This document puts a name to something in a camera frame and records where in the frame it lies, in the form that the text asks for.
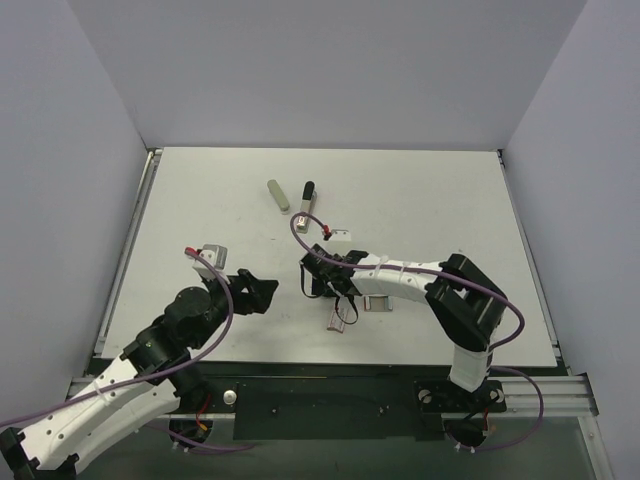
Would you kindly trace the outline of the large black beige stapler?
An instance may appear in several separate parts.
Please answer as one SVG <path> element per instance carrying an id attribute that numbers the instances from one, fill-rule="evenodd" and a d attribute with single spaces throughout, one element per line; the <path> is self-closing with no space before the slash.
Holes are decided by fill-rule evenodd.
<path id="1" fill-rule="evenodd" d="M 308 232 L 309 214 L 313 212 L 316 197 L 315 183 L 309 180 L 304 185 L 301 197 L 300 212 L 303 212 L 303 215 L 298 215 L 295 222 L 295 229 L 298 233 L 304 234 Z"/>

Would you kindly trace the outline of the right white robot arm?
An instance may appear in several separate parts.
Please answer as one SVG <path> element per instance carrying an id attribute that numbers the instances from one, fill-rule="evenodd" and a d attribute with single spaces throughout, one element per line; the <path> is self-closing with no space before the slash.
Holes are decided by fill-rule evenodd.
<path id="1" fill-rule="evenodd" d="M 330 253 L 315 244 L 300 261 L 314 281 L 337 298 L 387 296 L 427 305 L 454 344 L 446 394 L 468 409 L 483 395 L 491 343 L 506 305 L 503 292 L 467 257 L 436 263 L 388 260 L 366 251 Z"/>

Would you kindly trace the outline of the red white staple box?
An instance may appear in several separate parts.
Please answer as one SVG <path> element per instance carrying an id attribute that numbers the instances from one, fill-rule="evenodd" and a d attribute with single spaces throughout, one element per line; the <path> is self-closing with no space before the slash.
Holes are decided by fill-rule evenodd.
<path id="1" fill-rule="evenodd" d="M 337 310 L 334 310 L 330 314 L 326 330 L 329 332 L 343 334 L 346 328 L 344 320 L 347 319 L 348 316 L 348 311 L 344 307 L 339 307 Z"/>

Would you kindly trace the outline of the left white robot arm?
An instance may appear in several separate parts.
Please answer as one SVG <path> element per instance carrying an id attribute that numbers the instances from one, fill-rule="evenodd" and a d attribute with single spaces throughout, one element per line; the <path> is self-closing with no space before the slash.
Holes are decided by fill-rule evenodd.
<path id="1" fill-rule="evenodd" d="M 73 479 L 99 455 L 155 418 L 200 408 L 208 388 L 193 351 L 230 313 L 263 314 L 279 286 L 248 270 L 181 290 L 164 312 L 64 408 L 1 434 L 16 479 Z"/>

